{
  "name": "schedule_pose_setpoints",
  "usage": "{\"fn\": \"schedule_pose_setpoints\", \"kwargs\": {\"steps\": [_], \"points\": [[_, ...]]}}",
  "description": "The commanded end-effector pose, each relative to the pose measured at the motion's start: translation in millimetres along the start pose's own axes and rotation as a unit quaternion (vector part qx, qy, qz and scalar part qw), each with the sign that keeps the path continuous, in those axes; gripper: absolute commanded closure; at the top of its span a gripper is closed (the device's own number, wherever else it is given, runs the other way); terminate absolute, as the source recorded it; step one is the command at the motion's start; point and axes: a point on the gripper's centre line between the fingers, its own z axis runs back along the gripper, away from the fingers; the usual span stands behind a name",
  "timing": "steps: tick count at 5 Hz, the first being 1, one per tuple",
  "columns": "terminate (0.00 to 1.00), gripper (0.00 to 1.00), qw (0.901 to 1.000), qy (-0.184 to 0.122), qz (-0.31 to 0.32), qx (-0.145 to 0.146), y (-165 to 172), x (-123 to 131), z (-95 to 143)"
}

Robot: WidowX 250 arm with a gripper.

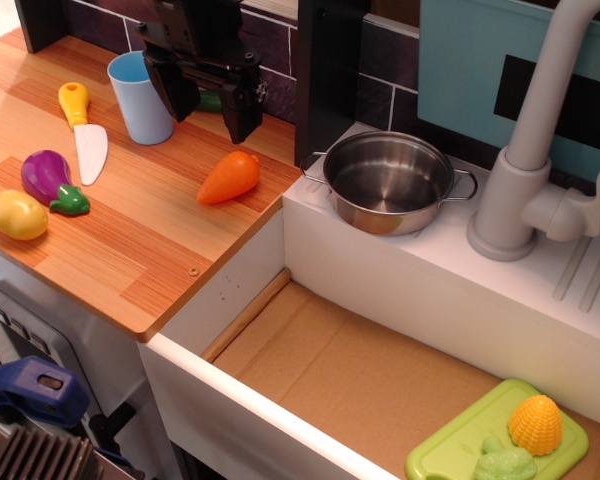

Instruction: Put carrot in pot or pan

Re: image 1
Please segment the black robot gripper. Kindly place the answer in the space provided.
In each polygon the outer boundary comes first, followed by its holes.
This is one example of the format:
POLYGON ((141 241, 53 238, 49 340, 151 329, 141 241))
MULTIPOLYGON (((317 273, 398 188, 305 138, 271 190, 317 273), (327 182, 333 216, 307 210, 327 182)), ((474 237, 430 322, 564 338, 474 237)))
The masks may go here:
POLYGON ((156 1, 157 19, 136 27, 149 79, 168 113, 184 121, 200 104, 200 89, 220 91, 234 144, 261 124, 264 81, 260 55, 240 38, 239 1, 156 1))

